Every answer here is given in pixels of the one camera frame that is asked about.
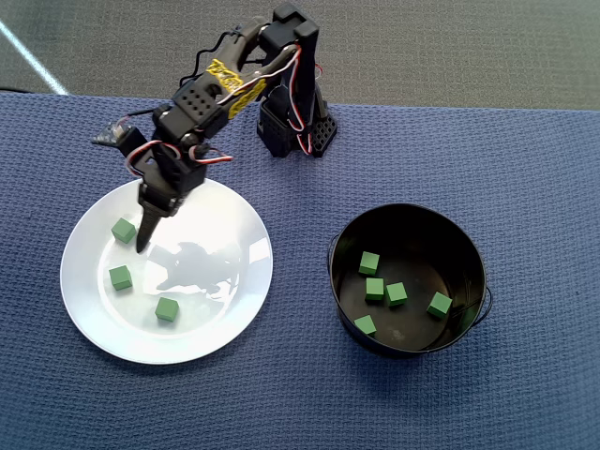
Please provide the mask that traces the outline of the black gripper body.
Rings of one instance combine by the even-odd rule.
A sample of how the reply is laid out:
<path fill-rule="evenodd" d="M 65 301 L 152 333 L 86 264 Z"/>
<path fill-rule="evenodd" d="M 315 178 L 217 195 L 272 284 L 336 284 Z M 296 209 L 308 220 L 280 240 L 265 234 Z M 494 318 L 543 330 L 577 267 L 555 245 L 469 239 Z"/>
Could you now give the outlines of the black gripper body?
<path fill-rule="evenodd" d="M 192 161 L 173 144 L 138 138 L 138 173 L 142 175 L 138 203 L 143 214 L 158 218 L 173 216 L 188 194 L 201 185 L 206 165 Z"/>

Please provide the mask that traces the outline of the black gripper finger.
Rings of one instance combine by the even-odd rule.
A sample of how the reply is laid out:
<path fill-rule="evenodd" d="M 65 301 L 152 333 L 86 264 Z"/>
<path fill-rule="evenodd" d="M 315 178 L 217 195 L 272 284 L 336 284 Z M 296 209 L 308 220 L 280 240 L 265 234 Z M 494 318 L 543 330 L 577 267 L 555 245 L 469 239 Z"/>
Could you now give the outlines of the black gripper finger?
<path fill-rule="evenodd" d="M 136 238 L 136 251 L 143 252 L 151 237 L 151 211 L 146 201 L 139 200 L 139 204 L 142 207 L 142 218 Z"/>
<path fill-rule="evenodd" d="M 152 234 L 154 232 L 154 230 L 156 229 L 157 225 L 159 224 L 160 220 L 163 218 L 163 211 L 160 210 L 159 208 L 155 207 L 154 205 L 147 205 L 149 207 L 149 210 L 151 211 L 151 237 Z"/>

